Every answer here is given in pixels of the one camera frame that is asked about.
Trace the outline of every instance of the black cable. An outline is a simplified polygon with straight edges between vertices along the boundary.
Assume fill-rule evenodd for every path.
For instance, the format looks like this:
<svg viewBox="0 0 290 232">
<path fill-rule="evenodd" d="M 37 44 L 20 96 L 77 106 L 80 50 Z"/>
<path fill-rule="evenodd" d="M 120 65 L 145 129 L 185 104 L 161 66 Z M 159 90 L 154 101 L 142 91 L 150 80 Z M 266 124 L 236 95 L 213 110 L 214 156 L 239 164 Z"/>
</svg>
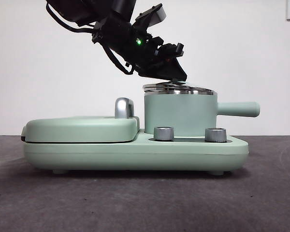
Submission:
<svg viewBox="0 0 290 232">
<path fill-rule="evenodd" d="M 50 9 L 49 4 L 46 4 L 46 10 L 47 12 L 50 14 L 50 16 L 52 16 L 52 18 L 58 22 L 61 26 L 63 26 L 65 29 L 68 29 L 69 31 L 75 32 L 75 33 L 90 33 L 93 34 L 95 32 L 94 29 L 91 28 L 73 28 L 70 27 L 68 24 L 64 23 L 63 21 L 61 21 L 57 15 L 55 15 L 55 13 Z"/>
<path fill-rule="evenodd" d="M 100 43 L 105 51 L 105 53 L 107 54 L 107 56 L 109 57 L 109 59 L 112 61 L 113 64 L 115 64 L 115 66 L 121 70 L 124 74 L 126 75 L 132 75 L 134 70 L 135 70 L 135 65 L 132 65 L 131 71 L 129 72 L 128 70 L 125 69 L 125 67 L 119 62 L 119 60 L 115 57 L 114 53 L 111 51 L 111 49 L 104 43 Z"/>
</svg>

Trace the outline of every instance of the appliance base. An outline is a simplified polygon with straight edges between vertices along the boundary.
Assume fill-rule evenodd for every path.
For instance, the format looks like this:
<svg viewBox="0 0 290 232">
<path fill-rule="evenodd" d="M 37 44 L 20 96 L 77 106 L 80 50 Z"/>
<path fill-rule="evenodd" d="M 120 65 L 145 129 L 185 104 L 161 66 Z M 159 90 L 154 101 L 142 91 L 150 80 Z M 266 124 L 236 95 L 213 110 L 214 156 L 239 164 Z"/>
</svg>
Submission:
<svg viewBox="0 0 290 232">
<path fill-rule="evenodd" d="M 239 169 L 248 143 L 228 136 L 228 143 L 158 142 L 140 130 L 127 143 L 24 143 L 25 157 L 40 169 L 64 174 L 69 170 L 207 171 L 212 175 Z"/>
</svg>

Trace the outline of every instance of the stainless steel lid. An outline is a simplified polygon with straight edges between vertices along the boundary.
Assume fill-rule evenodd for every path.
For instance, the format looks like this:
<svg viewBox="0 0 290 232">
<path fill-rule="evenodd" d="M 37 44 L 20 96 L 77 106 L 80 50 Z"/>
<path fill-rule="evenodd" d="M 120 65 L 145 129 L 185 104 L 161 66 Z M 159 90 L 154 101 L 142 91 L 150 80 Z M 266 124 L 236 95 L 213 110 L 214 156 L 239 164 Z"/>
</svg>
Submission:
<svg viewBox="0 0 290 232">
<path fill-rule="evenodd" d="M 217 95 L 213 90 L 194 87 L 186 82 L 163 82 L 158 84 L 144 85 L 143 89 L 146 95 L 152 94 L 199 94 L 199 95 Z"/>
</svg>

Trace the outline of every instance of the white wall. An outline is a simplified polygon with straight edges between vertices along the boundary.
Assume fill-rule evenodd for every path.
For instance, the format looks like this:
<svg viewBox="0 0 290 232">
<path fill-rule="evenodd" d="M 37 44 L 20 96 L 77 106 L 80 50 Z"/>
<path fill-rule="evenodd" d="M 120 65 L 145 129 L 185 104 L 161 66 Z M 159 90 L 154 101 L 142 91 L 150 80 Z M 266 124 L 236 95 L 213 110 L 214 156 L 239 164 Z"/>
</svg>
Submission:
<svg viewBox="0 0 290 232">
<path fill-rule="evenodd" d="M 219 116 L 233 135 L 290 135 L 290 22 L 285 0 L 137 1 L 134 16 L 162 2 L 167 18 L 150 28 L 181 42 L 188 81 L 220 102 L 258 101 L 258 118 Z M 0 0 L 0 135 L 32 119 L 112 115 L 117 97 L 134 100 L 144 126 L 142 85 L 125 76 L 89 34 L 60 27 L 43 0 Z"/>
</svg>

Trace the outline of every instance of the green appliance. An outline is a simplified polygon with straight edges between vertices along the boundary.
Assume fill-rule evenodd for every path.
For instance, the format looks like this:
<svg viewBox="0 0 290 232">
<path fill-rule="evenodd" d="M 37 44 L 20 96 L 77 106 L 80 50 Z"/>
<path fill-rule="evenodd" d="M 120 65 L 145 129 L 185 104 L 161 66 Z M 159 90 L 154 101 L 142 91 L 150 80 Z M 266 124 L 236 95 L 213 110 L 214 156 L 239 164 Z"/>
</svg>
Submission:
<svg viewBox="0 0 290 232">
<path fill-rule="evenodd" d="M 181 170 L 222 175 L 248 156 L 248 143 L 216 128 L 217 115 L 256 117 L 255 102 L 217 103 L 216 92 L 184 82 L 144 86 L 145 129 L 133 101 L 119 98 L 114 116 L 33 120 L 22 132 L 33 166 L 69 170 Z"/>
</svg>

